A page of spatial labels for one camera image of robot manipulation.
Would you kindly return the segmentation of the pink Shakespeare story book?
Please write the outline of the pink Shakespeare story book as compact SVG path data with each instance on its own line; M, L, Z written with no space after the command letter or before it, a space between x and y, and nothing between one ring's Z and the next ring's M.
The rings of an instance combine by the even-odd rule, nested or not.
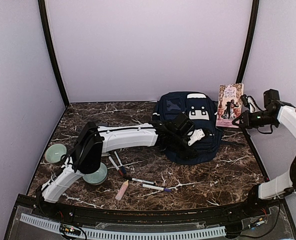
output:
M233 124L233 120L241 115L241 96L243 94L243 83L220 85L216 127L238 128L237 125Z

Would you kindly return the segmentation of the navy blue student backpack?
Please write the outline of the navy blue student backpack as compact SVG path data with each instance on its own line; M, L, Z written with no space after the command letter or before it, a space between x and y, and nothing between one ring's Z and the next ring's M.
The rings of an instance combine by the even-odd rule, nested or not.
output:
M216 103L195 91L169 92L159 99L152 113L158 140L165 156L180 165L213 160L223 132L216 126Z

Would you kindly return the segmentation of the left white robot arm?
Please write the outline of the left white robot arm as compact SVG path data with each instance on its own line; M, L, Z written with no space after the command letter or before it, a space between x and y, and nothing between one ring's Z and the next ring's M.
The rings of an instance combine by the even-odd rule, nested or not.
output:
M99 170L101 155L117 149L131 147L165 146L184 160L195 158L197 151L192 145L212 136L209 130L187 123L151 121L141 125L104 127L87 123L71 151L61 154L60 169L50 180L36 190L40 199L39 210L48 218L58 214L55 204L59 197L79 178Z

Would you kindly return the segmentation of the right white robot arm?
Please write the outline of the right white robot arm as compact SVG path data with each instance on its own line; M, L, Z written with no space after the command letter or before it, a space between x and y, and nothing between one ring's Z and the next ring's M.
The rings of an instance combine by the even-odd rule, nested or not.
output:
M246 111L233 120L233 125L242 130L258 130L261 127L270 127L269 133L277 131L271 138L269 146L272 153L265 152L266 157L285 157L274 176L267 182L254 186L248 194L248 202L243 205L243 213L253 217L262 209L262 202L284 198L296 193L296 106L280 100L277 90L270 89L264 92L264 108L259 108L250 95L242 95L241 101Z

